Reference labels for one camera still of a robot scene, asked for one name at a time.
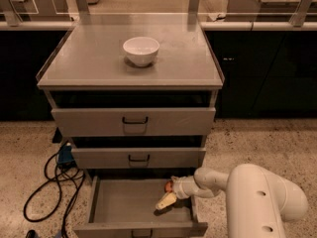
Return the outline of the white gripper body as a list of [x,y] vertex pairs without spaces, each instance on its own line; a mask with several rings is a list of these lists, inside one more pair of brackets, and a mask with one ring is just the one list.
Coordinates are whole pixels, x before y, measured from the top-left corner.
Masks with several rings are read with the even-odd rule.
[[178,199],[186,199],[196,195],[199,191],[199,186],[193,176],[181,177],[173,182],[172,191]]

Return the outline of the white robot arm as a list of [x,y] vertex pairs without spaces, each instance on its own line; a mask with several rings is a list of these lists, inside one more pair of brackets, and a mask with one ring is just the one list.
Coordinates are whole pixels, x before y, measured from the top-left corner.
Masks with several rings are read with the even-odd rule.
[[228,238],[286,238],[283,224],[303,218],[308,210],[308,199],[296,183],[253,164],[238,165],[227,174],[199,168],[192,176],[173,177],[164,191],[157,210],[179,199],[225,192]]

